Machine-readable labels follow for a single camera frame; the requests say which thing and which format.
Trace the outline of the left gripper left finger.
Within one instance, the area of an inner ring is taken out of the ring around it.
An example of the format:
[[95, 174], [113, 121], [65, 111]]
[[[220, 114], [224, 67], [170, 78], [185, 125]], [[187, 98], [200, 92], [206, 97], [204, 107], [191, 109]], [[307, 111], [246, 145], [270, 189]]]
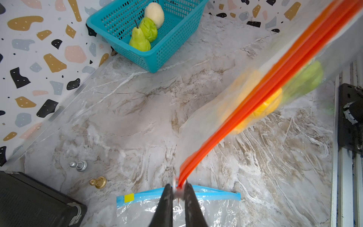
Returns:
[[164, 187], [157, 209], [149, 224], [149, 227], [172, 227], [173, 226], [173, 188], [170, 184]]

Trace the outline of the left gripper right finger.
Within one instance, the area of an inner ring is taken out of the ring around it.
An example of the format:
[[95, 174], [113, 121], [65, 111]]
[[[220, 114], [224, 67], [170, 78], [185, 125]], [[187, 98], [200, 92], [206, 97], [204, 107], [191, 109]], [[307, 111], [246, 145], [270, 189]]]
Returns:
[[184, 188], [185, 224], [186, 227], [207, 227], [194, 189], [190, 183]]

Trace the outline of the green pear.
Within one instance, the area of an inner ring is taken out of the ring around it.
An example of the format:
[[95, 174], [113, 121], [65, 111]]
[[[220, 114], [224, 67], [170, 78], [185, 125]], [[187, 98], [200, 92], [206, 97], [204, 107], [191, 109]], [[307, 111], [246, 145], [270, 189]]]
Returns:
[[150, 42], [146, 39], [143, 31], [139, 28], [136, 20], [134, 20], [134, 22], [135, 22], [136, 26], [132, 30], [129, 45], [141, 52], [150, 51], [150, 49], [151, 49]]

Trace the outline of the green lime fruit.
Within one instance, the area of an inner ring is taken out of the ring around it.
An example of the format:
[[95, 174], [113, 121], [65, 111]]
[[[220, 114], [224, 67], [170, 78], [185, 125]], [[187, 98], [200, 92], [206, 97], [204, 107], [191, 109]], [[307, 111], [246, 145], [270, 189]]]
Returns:
[[306, 64], [284, 86], [282, 103], [315, 90], [323, 81], [324, 71], [319, 61]]

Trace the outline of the green apple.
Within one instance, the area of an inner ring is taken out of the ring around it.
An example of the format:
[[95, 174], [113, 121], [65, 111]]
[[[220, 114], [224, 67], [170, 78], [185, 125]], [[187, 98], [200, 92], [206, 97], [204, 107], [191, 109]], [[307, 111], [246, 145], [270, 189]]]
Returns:
[[150, 42], [154, 42], [158, 35], [157, 27], [154, 21], [150, 18], [144, 17], [139, 25], [145, 38]]

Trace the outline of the beige round fruit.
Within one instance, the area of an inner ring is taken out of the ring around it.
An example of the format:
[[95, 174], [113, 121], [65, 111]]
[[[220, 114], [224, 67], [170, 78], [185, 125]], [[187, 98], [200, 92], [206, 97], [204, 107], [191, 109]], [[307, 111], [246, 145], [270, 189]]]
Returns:
[[157, 29], [160, 29], [164, 23], [164, 11], [160, 4], [151, 2], [145, 9], [144, 17], [151, 19]]

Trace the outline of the clear red zip-top bag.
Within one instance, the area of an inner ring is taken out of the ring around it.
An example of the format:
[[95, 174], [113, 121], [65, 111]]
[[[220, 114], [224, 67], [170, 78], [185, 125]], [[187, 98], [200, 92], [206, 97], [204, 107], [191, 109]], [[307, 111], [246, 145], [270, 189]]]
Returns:
[[228, 134], [240, 133], [282, 103], [283, 86], [306, 64], [319, 61], [324, 81], [363, 49], [362, 1], [273, 1], [253, 9], [249, 22], [264, 19], [273, 41], [215, 99], [181, 127], [177, 143], [178, 187]]

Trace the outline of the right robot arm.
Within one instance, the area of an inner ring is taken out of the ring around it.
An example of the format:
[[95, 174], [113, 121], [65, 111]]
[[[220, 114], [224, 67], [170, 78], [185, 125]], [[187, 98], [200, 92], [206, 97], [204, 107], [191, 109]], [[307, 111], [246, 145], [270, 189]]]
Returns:
[[338, 146], [363, 154], [363, 89], [344, 83], [338, 90]]

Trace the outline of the silver small bell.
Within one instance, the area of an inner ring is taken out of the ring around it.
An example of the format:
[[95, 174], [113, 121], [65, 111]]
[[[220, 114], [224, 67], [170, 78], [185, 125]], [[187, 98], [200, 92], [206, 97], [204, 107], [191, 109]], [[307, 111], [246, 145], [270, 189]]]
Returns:
[[69, 163], [71, 168], [75, 168], [78, 172], [83, 172], [88, 168], [88, 163], [85, 160], [78, 162], [72, 161]]

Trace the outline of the black briefcase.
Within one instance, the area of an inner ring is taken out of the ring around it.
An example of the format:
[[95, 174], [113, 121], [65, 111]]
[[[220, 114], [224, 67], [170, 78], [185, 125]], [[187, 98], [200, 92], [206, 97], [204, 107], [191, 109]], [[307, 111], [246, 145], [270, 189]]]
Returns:
[[24, 173], [1, 171], [2, 227], [79, 227], [87, 210]]

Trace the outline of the teal plastic basket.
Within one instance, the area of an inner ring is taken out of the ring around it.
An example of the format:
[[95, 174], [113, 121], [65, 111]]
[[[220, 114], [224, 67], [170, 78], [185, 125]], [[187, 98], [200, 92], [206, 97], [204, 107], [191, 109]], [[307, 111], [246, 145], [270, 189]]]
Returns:
[[136, 24], [144, 18], [150, 1], [113, 1], [87, 19], [87, 26], [102, 36], [120, 55], [157, 72], [198, 29], [207, 1], [158, 1], [164, 23], [148, 52], [129, 45]]

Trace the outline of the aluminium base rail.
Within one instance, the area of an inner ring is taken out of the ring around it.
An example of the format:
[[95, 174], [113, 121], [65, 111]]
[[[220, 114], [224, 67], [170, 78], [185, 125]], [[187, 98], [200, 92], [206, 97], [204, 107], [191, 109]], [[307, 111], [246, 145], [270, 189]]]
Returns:
[[363, 85], [363, 57], [358, 56], [335, 79], [334, 137], [332, 151], [331, 227], [363, 225], [363, 158], [338, 146], [338, 87]]

